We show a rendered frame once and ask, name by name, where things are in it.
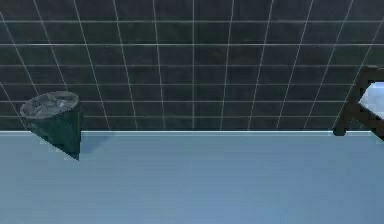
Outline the dark green waste bin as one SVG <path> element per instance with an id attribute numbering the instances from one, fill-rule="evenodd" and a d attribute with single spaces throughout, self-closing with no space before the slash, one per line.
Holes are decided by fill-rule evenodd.
<path id="1" fill-rule="evenodd" d="M 44 93 L 26 101 L 19 111 L 29 131 L 79 160 L 83 115 L 78 95 L 68 91 Z"/>

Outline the dark framed mirror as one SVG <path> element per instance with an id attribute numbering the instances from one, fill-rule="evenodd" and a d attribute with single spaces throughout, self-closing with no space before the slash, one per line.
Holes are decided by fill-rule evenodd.
<path id="1" fill-rule="evenodd" d="M 344 136 L 353 120 L 366 126 L 380 140 L 384 141 L 384 118 L 373 109 L 369 109 L 360 100 L 372 84 L 384 82 L 384 67 L 364 66 L 357 75 L 355 84 L 348 93 L 346 102 L 333 125 L 335 136 Z"/>

